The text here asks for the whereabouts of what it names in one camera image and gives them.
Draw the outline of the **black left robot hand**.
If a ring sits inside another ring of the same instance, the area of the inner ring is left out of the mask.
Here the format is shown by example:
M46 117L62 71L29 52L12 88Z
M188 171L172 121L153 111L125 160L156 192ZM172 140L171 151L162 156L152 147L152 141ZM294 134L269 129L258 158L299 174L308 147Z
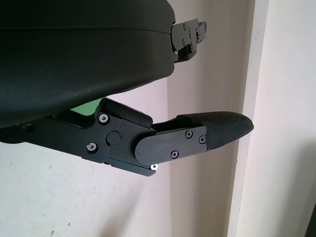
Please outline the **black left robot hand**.
M23 142L152 176L160 163L250 133L239 113L162 123L109 99L192 59L207 24L176 23L165 0L3 0L0 140Z

